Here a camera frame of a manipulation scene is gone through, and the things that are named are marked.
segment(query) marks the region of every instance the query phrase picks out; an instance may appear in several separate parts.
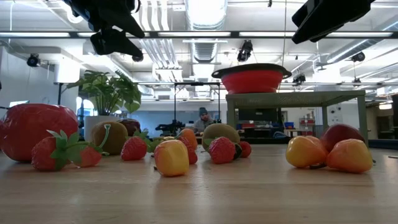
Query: kiwi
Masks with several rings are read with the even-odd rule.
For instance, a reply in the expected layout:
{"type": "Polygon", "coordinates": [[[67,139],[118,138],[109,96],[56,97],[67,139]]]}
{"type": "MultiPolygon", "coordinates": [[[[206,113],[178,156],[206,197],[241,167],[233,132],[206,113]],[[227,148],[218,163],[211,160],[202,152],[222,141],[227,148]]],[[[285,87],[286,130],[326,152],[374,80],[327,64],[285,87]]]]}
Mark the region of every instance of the kiwi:
{"type": "Polygon", "coordinates": [[[93,143],[96,146],[99,146],[102,143],[105,137],[105,124],[110,124],[111,128],[109,129],[108,140],[106,140],[105,145],[103,146],[103,151],[110,155],[120,155],[128,134],[127,128],[119,122],[105,121],[96,124],[91,131],[93,143]]]}
{"type": "Polygon", "coordinates": [[[209,145],[204,141],[205,139],[215,139],[218,137],[226,137],[233,143],[241,142],[238,132],[227,124],[211,124],[203,132],[202,146],[207,150],[209,145]]]}

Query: potted plant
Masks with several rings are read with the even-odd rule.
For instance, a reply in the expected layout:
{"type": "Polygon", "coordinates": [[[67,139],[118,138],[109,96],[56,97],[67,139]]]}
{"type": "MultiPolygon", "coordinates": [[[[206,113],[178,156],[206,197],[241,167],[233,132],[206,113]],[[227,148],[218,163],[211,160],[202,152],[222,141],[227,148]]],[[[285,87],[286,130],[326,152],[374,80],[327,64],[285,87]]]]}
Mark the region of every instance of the potted plant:
{"type": "Polygon", "coordinates": [[[109,72],[86,70],[84,77],[76,83],[70,83],[67,88],[80,87],[79,93],[88,97],[94,104],[98,116],[85,116],[85,139],[91,140],[91,130],[99,122],[117,121],[119,118],[109,116],[111,113],[125,108],[132,113],[141,105],[141,92],[137,83],[127,76],[116,72],[110,77],[109,72]]]}

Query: bowl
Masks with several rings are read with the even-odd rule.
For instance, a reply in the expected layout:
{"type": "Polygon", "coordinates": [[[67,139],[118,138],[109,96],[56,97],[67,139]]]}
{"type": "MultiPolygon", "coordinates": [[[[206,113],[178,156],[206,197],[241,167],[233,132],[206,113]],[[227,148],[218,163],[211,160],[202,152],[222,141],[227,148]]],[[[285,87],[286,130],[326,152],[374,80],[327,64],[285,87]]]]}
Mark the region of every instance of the bowl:
{"type": "Polygon", "coordinates": [[[221,79],[228,94],[275,93],[282,80],[292,73],[280,65],[255,63],[217,70],[211,76],[221,79]]]}

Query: hat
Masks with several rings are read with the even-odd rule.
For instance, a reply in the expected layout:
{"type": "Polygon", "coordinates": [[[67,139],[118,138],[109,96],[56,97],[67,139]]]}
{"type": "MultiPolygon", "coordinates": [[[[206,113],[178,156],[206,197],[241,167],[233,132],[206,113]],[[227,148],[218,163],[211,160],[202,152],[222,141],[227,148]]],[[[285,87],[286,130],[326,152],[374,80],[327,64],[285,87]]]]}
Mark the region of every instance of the hat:
{"type": "Polygon", "coordinates": [[[199,116],[201,116],[203,114],[207,114],[206,108],[199,108],[199,116]]]}

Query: green plant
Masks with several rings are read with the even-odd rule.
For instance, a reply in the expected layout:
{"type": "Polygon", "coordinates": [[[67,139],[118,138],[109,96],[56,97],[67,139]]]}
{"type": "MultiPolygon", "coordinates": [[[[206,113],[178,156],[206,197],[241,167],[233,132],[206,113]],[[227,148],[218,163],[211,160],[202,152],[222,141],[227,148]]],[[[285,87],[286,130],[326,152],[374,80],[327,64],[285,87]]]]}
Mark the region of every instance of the green plant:
{"type": "Polygon", "coordinates": [[[76,83],[70,83],[67,88],[81,86],[80,93],[93,102],[98,115],[109,115],[123,106],[132,113],[141,105],[141,92],[137,83],[127,76],[116,72],[118,77],[108,77],[109,72],[86,70],[84,77],[76,83]]]}

